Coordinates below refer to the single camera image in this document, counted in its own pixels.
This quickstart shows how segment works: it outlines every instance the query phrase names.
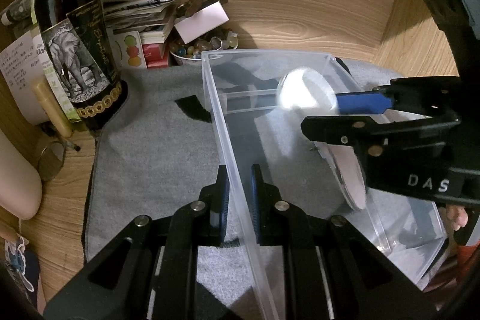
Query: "transparent plastic box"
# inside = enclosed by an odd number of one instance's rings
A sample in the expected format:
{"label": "transparent plastic box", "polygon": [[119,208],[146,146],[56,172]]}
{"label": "transparent plastic box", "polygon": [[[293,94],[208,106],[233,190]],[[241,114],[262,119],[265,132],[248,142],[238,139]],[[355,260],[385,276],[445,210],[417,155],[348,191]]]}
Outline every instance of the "transparent plastic box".
{"label": "transparent plastic box", "polygon": [[[265,319],[284,318],[280,247],[256,244],[249,210],[251,166],[277,186],[282,199],[307,214],[344,215],[413,282],[418,283],[446,238],[434,203],[369,189],[367,207],[352,210],[328,162],[277,107],[280,79],[298,67],[320,72],[336,93],[359,91],[352,76],[328,53],[228,50],[202,53],[205,105],[212,112],[220,160],[230,180],[238,236]],[[388,121],[375,116],[377,122]]]}

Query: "white lettering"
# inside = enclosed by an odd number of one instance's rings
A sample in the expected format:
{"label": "white lettering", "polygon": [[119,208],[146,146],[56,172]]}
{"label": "white lettering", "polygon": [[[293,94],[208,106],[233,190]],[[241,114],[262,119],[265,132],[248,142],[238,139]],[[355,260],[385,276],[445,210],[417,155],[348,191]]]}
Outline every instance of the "white lettering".
{"label": "white lettering", "polygon": [[446,192],[448,190],[448,184],[450,181],[448,179],[444,179],[442,182],[440,182],[440,187],[438,188],[438,191],[440,192]]}
{"label": "white lettering", "polygon": [[419,177],[415,174],[410,174],[409,186],[416,186],[418,182],[419,182]]}
{"label": "white lettering", "polygon": [[433,185],[431,184],[431,178],[428,178],[427,181],[423,184],[422,188],[428,187],[430,190],[433,188]]}

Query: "metal screw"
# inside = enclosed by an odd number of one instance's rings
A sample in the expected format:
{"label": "metal screw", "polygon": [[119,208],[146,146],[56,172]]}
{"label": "metal screw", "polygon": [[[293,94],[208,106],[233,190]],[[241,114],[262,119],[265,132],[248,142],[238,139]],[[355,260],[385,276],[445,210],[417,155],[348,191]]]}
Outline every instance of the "metal screw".
{"label": "metal screw", "polygon": [[352,125],[352,127],[357,129],[363,128],[364,126],[365,126],[365,123],[363,121],[354,122]]}
{"label": "metal screw", "polygon": [[335,226],[344,226],[347,223],[347,221],[345,220],[345,217],[339,216],[338,214],[336,214],[335,216],[332,216],[330,221]]}
{"label": "metal screw", "polygon": [[205,202],[203,202],[203,201],[193,201],[193,202],[190,204],[190,207],[191,207],[194,211],[202,211],[205,206],[206,206],[206,205],[205,205]]}
{"label": "metal screw", "polygon": [[278,211],[286,211],[289,207],[290,205],[286,201],[275,202],[275,209],[277,209]]}
{"label": "metal screw", "polygon": [[374,156],[375,158],[379,157],[383,153],[383,148],[379,145],[373,145],[368,148],[368,154]]}
{"label": "metal screw", "polygon": [[141,214],[140,216],[135,217],[134,223],[136,226],[145,226],[148,224],[150,219],[148,216],[145,216],[144,214]]}

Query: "card with colored circles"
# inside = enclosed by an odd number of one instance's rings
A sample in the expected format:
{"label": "card with colored circles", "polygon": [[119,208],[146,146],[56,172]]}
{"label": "card with colored circles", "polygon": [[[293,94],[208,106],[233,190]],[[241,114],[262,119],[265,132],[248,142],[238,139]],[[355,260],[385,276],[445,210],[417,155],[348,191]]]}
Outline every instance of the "card with colored circles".
{"label": "card with colored circles", "polygon": [[112,51],[117,59],[116,63],[119,63],[122,68],[147,68],[138,31],[120,33],[114,37]]}

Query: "wine bottle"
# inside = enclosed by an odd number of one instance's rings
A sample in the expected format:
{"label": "wine bottle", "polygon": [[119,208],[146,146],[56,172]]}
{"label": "wine bottle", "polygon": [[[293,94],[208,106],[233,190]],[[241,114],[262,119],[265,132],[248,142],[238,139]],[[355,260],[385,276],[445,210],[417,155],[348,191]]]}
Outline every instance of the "wine bottle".
{"label": "wine bottle", "polygon": [[120,81],[100,0],[35,0],[45,50],[63,88],[87,127],[95,132],[127,95]]}

